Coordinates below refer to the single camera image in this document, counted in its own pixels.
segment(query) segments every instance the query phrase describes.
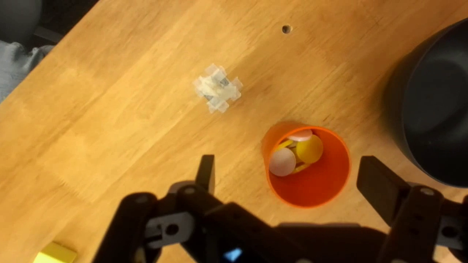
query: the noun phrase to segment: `table surface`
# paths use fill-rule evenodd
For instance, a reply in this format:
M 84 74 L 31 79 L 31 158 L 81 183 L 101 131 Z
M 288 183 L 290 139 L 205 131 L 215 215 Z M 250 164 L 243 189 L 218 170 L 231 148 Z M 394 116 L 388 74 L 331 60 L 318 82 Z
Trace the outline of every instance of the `table surface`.
M 53 240 L 90 262 L 123 196 L 164 196 L 195 177 L 204 154 L 217 155 L 217 196 L 272 225 L 388 231 L 356 189 L 363 155 L 463 201 L 468 192 L 404 157 L 382 97 L 417 46 L 467 17 L 465 0 L 100 2 L 0 106 L 2 262 L 31 262 Z M 212 63 L 245 84 L 226 114 L 211 114 L 192 85 Z M 327 206 L 290 208 L 269 192 L 261 141 L 281 120 L 348 144 L 351 177 Z M 167 252 L 164 262 L 191 262 Z

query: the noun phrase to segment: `orange bowl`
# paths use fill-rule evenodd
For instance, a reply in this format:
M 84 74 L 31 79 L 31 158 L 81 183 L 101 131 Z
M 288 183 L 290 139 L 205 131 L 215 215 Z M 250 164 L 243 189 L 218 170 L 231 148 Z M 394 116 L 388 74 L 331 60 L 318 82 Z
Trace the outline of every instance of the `orange bowl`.
M 322 158 L 299 174 L 277 177 L 269 171 L 269 160 L 275 148 L 287 138 L 312 131 L 324 142 Z M 334 199 L 350 177 L 350 154 L 335 133 L 296 122 L 275 125 L 264 138 L 262 154 L 265 171 L 272 192 L 286 204 L 297 208 L 315 208 Z

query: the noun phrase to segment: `wood grain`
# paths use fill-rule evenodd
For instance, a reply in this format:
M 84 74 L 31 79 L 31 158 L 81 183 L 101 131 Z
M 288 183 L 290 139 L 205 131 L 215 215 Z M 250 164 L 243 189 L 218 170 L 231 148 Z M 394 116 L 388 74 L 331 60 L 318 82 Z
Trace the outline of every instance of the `wood grain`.
M 404 157 L 381 104 L 395 68 L 467 17 L 464 0 L 100 2 L 0 106 L 2 262 L 31 262 L 52 240 L 91 262 L 123 196 L 164 196 L 204 154 L 217 155 L 217 196 L 272 225 L 388 231 L 354 188 L 362 155 L 460 202 L 468 192 Z M 245 84 L 226 114 L 210 114 L 192 87 L 212 63 Z M 348 144 L 351 179 L 329 205 L 299 211 L 269 193 L 259 147 L 281 120 Z M 191 262 L 170 252 L 163 262 Z

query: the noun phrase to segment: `yellow egg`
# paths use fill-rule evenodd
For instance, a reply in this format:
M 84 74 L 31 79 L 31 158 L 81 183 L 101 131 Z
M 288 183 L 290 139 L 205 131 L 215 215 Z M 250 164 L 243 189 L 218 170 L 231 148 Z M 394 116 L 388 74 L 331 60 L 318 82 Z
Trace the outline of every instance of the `yellow egg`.
M 309 141 L 297 142 L 296 157 L 306 164 L 315 164 L 324 154 L 324 142 L 313 135 Z

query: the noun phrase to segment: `white egg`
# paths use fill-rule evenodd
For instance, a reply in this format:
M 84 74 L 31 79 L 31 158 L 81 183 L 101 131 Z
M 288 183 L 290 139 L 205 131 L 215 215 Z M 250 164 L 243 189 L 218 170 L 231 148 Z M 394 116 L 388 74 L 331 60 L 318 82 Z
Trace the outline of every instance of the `white egg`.
M 283 148 L 272 154 L 269 161 L 269 171 L 277 177 L 286 177 L 296 170 L 296 155 L 291 150 Z
M 313 136 L 312 131 L 302 131 L 291 135 L 288 139 L 294 142 L 305 142 L 305 141 L 309 141 L 312 136 Z

